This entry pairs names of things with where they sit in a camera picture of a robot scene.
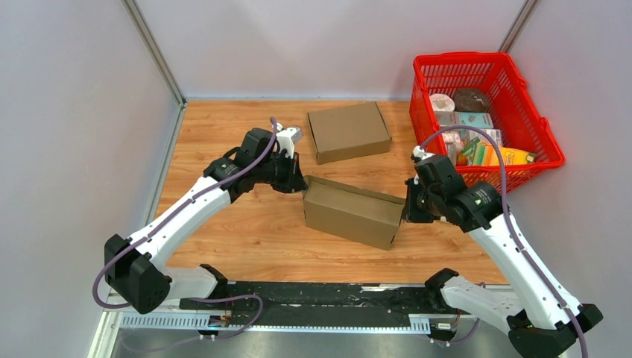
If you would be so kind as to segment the brown cardboard sheet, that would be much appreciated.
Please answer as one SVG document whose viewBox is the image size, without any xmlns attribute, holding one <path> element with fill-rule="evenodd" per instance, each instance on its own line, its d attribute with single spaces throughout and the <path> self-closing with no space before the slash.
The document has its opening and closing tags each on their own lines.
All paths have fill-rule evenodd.
<svg viewBox="0 0 632 358">
<path fill-rule="evenodd" d="M 388 251 L 401 225 L 405 200 L 315 176 L 305 176 L 306 226 Z"/>
</svg>

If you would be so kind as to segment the brown cardboard box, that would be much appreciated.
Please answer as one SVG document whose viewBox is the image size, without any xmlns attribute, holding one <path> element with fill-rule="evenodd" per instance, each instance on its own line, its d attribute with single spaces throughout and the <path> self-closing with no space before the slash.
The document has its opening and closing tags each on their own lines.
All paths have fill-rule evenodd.
<svg viewBox="0 0 632 358">
<path fill-rule="evenodd" d="M 319 165 L 387 153 L 392 136 L 376 102 L 307 113 Z"/>
</svg>

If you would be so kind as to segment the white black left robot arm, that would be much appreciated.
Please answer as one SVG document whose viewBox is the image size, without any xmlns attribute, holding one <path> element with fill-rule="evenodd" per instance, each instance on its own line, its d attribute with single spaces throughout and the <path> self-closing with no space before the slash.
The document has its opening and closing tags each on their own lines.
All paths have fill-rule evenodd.
<svg viewBox="0 0 632 358">
<path fill-rule="evenodd" d="M 157 219 L 128 237 L 112 235 L 104 244 L 105 281 L 123 299 L 107 308 L 132 307 L 139 314 L 164 301 L 197 298 L 211 310 L 227 302 L 221 275 L 208 265 L 169 268 L 173 253 L 204 222 L 228 208 L 258 183 L 294 194 L 308 186 L 300 171 L 295 145 L 299 127 L 274 123 L 271 131 L 253 128 L 239 147 L 212 161 L 192 188 Z"/>
</svg>

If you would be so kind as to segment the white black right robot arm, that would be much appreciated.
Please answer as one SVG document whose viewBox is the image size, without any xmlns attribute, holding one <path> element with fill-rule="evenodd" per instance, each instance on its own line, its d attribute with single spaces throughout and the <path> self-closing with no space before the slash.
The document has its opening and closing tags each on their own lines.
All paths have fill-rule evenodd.
<svg viewBox="0 0 632 358">
<path fill-rule="evenodd" d="M 408 179 L 404 220 L 432 223 L 445 219 L 477 242 L 508 280 L 516 298 L 469 282 L 443 268 L 425 282 L 425 302 L 441 313 L 449 308 L 470 313 L 503 332 L 522 357 L 558 357 L 604 316 L 582 304 L 532 252 L 515 217 L 494 186 L 467 186 L 445 155 L 416 147 L 416 175 Z"/>
</svg>

